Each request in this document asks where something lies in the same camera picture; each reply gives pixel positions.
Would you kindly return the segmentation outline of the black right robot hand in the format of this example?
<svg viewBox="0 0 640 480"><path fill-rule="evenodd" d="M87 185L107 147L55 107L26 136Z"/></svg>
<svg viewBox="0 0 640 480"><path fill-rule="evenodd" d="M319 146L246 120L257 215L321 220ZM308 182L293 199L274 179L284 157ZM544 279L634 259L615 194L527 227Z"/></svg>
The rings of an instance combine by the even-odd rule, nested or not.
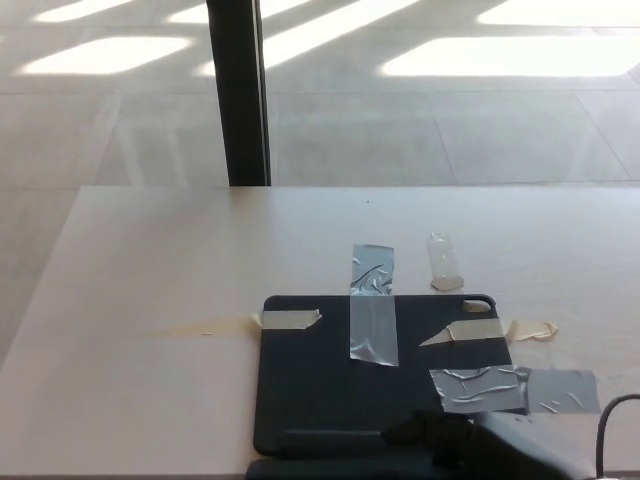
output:
<svg viewBox="0 0 640 480"><path fill-rule="evenodd" d="M435 467L454 467L463 461L473 430L474 423L465 414L416 411L384 429L381 437L391 447L424 448Z"/></svg>

